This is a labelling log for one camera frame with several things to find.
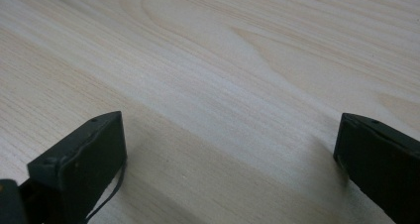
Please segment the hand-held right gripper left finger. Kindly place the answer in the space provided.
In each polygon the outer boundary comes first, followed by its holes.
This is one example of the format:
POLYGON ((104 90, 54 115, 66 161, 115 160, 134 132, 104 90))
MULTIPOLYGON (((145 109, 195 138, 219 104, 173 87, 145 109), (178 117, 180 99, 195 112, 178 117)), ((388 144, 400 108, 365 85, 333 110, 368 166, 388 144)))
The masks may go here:
POLYGON ((127 162, 122 113, 94 117, 28 164, 46 201, 45 224, 87 224, 127 162))

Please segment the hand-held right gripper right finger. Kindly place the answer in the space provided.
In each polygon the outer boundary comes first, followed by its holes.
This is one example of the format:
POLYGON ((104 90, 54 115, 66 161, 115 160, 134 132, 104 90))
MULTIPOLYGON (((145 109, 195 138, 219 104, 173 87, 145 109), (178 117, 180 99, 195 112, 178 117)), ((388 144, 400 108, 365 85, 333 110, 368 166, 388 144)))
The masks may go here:
POLYGON ((333 157, 396 224, 420 224, 420 141, 377 120, 344 113, 333 157))

